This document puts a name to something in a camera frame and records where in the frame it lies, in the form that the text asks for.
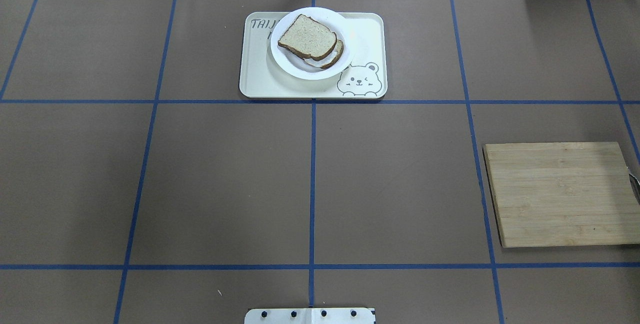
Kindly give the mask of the wooden cutting board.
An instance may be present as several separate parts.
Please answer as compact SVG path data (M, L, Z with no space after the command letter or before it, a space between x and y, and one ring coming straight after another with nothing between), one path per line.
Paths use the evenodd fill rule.
M505 248L637 245L639 201L617 142L485 144Z

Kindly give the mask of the white round plate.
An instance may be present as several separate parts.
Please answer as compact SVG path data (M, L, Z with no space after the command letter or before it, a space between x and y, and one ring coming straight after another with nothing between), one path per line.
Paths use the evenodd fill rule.
M295 18L300 15L308 15L316 21L329 27L336 33L337 39L343 41L343 54L338 62L329 69L321 70L312 67L304 62L304 59L297 57L288 49L278 46L278 40L291 25ZM287 74L302 80L324 80L345 70L355 56L355 36L352 27L347 19L338 12L323 7L306 7L294 10L282 17L272 30L270 36L270 51L275 62Z

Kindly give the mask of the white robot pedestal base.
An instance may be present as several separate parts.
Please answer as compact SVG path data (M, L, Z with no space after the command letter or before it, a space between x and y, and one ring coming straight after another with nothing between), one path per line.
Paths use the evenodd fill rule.
M245 324L375 324L370 308L278 308L249 310Z

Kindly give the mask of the cream bear serving tray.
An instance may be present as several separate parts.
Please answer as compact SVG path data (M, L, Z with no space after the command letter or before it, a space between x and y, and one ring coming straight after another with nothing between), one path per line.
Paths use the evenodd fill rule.
M254 12L244 25L238 87L251 98L382 98L388 89L384 22L375 13L338 12L352 27L355 56L350 65L324 80L302 80L287 74L270 52L272 30L290 12Z

